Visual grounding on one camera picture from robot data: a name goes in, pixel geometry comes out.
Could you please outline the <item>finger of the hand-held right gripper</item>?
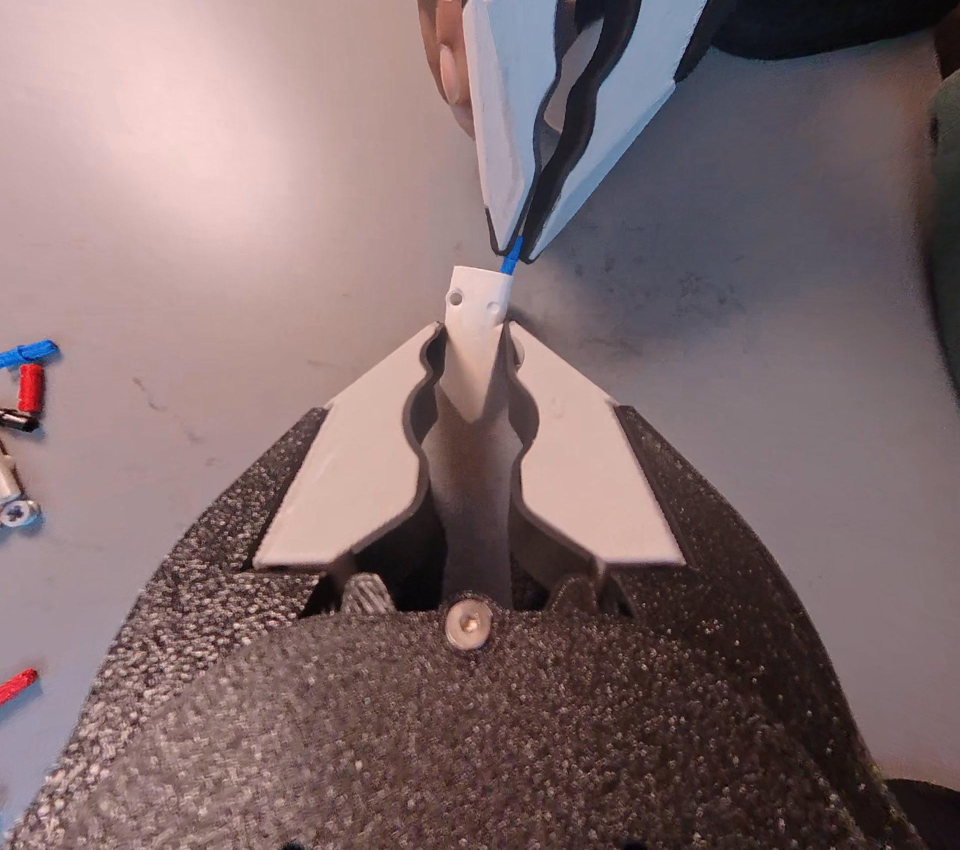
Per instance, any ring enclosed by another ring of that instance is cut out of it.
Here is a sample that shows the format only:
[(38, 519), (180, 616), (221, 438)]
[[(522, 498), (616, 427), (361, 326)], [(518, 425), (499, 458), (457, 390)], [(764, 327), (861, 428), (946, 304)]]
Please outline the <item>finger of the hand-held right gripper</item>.
[(567, 97), (563, 130), (523, 227), (538, 257), (672, 94), (708, 0), (611, 0), (599, 40)]
[(561, 0), (468, 0), (463, 30), (481, 189), (494, 250), (536, 249), (533, 196), (543, 171), (546, 103), (560, 72)]

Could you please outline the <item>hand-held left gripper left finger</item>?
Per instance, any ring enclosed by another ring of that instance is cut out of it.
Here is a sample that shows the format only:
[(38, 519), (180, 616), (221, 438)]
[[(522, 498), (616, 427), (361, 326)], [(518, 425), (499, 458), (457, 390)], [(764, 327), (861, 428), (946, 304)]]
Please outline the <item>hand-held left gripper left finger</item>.
[(379, 542), (426, 500), (423, 449), (446, 333), (439, 322), (405, 341), (333, 397), (302, 464), (252, 555), (258, 570), (329, 570)]

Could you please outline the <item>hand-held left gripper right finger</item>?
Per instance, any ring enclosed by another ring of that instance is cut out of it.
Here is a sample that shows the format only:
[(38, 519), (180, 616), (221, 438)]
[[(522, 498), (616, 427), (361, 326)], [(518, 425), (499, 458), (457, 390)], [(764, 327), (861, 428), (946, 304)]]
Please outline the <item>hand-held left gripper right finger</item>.
[(524, 569), (683, 566), (626, 408), (516, 322), (508, 328), (510, 424), (521, 441), (510, 548)]

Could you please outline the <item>white toy panel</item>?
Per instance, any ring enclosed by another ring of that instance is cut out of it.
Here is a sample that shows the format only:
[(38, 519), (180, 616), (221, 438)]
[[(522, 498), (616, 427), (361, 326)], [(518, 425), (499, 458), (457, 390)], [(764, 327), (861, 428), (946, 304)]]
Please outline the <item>white toy panel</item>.
[(467, 423), (484, 408), (498, 359), (513, 278), (500, 270), (456, 266), (445, 297), (441, 388)]

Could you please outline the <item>pile of small toy parts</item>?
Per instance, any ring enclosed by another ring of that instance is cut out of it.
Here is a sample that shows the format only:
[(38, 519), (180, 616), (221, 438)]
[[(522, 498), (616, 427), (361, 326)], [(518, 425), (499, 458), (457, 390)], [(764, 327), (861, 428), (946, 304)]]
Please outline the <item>pile of small toy parts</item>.
[[(1, 368), (18, 372), (15, 408), (1, 409), (2, 429), (32, 434), (42, 423), (45, 407), (45, 364), (59, 354), (53, 340), (21, 344), (1, 353)], [(19, 531), (30, 528), (42, 518), (42, 508), (28, 495), (18, 466), (1, 445), (1, 528)]]

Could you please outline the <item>grey desk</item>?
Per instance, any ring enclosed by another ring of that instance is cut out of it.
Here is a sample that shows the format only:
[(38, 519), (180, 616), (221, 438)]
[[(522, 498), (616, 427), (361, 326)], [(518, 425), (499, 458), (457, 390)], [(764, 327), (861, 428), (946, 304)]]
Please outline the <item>grey desk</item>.
[[(489, 267), (412, 0), (2, 0), (2, 348), (54, 340), (2, 535), (2, 835), (138, 591)], [(711, 52), (534, 266), (532, 331), (746, 518), (885, 775), (958, 789), (958, 408), (917, 246), (926, 34)]]

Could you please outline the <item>person's right hand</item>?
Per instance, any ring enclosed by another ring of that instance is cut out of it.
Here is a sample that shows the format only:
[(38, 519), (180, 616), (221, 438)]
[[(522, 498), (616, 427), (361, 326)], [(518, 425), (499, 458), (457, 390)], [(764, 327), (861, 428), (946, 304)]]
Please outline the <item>person's right hand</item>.
[(463, 30), (464, 0), (416, 0), (430, 72), (454, 120), (475, 139), (470, 76)]

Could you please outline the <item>person's torso green sweatshirt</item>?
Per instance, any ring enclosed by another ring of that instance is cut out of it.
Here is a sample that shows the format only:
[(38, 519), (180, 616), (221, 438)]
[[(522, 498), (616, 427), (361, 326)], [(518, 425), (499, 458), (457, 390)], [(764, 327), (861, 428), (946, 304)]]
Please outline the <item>person's torso green sweatshirt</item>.
[(922, 256), (935, 335), (959, 396), (959, 71), (946, 76), (929, 110), (931, 194)]

